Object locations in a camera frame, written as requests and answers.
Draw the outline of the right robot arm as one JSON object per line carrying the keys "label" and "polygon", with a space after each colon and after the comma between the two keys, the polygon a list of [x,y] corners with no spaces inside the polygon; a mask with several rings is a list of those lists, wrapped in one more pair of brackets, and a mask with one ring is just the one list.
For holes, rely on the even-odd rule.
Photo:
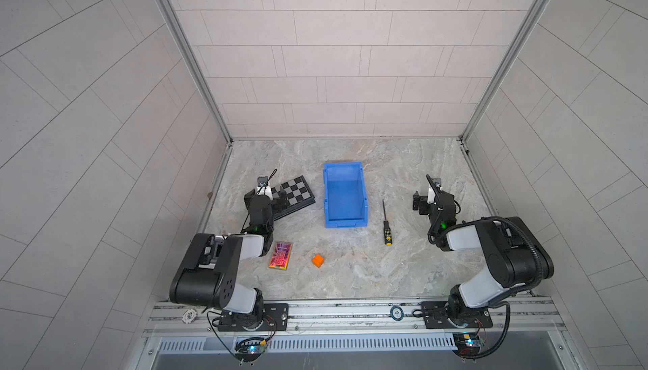
{"label": "right robot arm", "polygon": [[453,194],[435,186],[413,195],[413,210],[430,221],[428,241],[444,252],[477,250],[485,267],[452,287],[446,302],[422,302],[413,316],[427,329],[490,328],[490,310],[508,297],[536,287],[553,276],[553,261],[521,218],[490,216],[457,221],[460,207]]}

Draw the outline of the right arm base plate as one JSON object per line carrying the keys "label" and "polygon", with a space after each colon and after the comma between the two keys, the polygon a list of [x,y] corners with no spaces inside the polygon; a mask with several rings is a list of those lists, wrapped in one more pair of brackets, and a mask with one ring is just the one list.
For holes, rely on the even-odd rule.
{"label": "right arm base plate", "polygon": [[427,301],[420,304],[426,329],[477,329],[494,326],[489,309],[471,309],[459,305],[451,309],[448,302]]}

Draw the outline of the right controller board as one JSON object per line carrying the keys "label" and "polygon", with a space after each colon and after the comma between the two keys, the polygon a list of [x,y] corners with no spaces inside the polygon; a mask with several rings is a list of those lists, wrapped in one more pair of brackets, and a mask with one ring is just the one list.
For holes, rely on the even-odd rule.
{"label": "right controller board", "polygon": [[476,356],[484,348],[484,341],[476,333],[454,333],[452,337],[457,348],[454,353],[461,358]]}

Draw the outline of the blue plastic bin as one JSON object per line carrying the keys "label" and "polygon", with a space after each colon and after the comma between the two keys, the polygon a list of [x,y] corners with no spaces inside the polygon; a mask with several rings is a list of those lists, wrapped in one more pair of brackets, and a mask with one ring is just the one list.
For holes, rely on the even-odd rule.
{"label": "blue plastic bin", "polygon": [[369,203],[363,163],[326,163],[323,180],[326,228],[366,227],[369,220]]}

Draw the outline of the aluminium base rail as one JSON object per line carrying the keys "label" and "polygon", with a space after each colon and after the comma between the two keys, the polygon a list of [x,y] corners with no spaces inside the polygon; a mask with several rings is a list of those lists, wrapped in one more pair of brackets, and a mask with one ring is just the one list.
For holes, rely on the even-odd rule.
{"label": "aluminium base rail", "polygon": [[[158,302],[143,328],[143,335],[266,336],[274,333],[278,336],[309,336],[484,331],[487,336],[493,336],[504,327],[510,331],[563,331],[566,328],[551,298],[524,295],[509,299],[507,308],[489,311],[494,324],[492,328],[426,329],[425,321],[414,317],[413,311],[427,301],[445,302],[441,297],[269,301],[266,303],[286,303],[289,306],[287,329],[269,332],[221,332],[217,329],[216,319],[222,313],[217,310]],[[403,309],[401,321],[390,317],[393,305]]]}

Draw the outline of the black white chessboard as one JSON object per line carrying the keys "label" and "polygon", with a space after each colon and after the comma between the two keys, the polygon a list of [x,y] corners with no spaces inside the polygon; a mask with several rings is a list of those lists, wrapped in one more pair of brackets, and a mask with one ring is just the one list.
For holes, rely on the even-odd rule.
{"label": "black white chessboard", "polygon": [[273,216],[279,220],[316,203],[304,176],[291,179],[272,188]]}

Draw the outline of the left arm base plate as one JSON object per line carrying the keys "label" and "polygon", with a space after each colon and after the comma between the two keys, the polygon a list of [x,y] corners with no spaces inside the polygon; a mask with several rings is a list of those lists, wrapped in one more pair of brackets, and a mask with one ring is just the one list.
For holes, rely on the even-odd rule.
{"label": "left arm base plate", "polygon": [[286,303],[263,303],[256,304],[248,314],[223,311],[216,324],[221,332],[285,331],[288,314],[289,306]]}

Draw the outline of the colourful card pack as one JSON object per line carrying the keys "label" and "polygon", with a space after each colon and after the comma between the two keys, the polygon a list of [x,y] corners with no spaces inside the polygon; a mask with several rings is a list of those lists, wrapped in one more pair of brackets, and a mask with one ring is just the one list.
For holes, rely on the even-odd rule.
{"label": "colourful card pack", "polygon": [[293,244],[289,242],[277,242],[268,268],[275,270],[287,270],[290,263],[290,255]]}

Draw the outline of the round black rail knob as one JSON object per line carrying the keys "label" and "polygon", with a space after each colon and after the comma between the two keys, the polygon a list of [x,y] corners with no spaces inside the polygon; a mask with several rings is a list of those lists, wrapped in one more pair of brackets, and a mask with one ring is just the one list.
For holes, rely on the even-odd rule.
{"label": "round black rail knob", "polygon": [[401,321],[404,318],[403,309],[398,305],[391,306],[391,308],[390,308],[390,317],[394,321],[397,321],[397,322]]}

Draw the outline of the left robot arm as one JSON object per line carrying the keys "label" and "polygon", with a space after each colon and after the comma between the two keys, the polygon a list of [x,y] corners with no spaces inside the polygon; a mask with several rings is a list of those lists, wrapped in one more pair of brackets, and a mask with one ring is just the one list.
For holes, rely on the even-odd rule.
{"label": "left robot arm", "polygon": [[250,225],[228,236],[196,234],[171,284],[169,299],[176,304],[217,309],[248,329],[264,322],[263,292],[236,280],[243,260],[263,257],[273,244],[274,213],[289,203],[259,189],[248,198]]}

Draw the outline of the controller board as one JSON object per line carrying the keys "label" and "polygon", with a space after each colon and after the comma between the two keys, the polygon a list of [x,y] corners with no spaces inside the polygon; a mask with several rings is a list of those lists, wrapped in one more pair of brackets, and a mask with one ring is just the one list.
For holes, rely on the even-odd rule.
{"label": "controller board", "polygon": [[243,363],[251,363],[260,358],[268,348],[268,341],[262,337],[251,337],[235,345],[235,357]]}
{"label": "controller board", "polygon": [[454,333],[452,337],[457,348],[454,353],[461,358],[476,356],[484,348],[484,341],[476,333]]}

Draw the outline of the small orange cube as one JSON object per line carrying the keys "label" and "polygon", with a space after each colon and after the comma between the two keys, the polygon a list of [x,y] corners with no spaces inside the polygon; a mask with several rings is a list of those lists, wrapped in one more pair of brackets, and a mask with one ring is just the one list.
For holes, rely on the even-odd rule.
{"label": "small orange cube", "polygon": [[321,255],[315,255],[312,259],[312,264],[317,268],[321,268],[324,264],[324,258]]}

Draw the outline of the left controller board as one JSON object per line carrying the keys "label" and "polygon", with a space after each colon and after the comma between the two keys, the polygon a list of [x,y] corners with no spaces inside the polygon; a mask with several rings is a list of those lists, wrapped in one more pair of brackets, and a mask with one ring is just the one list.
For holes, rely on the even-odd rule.
{"label": "left controller board", "polygon": [[235,345],[235,357],[243,363],[251,363],[260,358],[268,348],[268,341],[262,337],[251,337]]}

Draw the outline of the black yellow screwdriver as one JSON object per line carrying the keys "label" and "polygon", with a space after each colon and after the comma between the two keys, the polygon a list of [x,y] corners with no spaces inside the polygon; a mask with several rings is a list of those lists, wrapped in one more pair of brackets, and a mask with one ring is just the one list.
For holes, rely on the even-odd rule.
{"label": "black yellow screwdriver", "polygon": [[385,200],[382,200],[382,209],[383,209],[383,236],[384,236],[384,242],[386,246],[392,246],[393,245],[393,236],[392,236],[392,230],[390,227],[389,220],[386,215],[386,204]]}

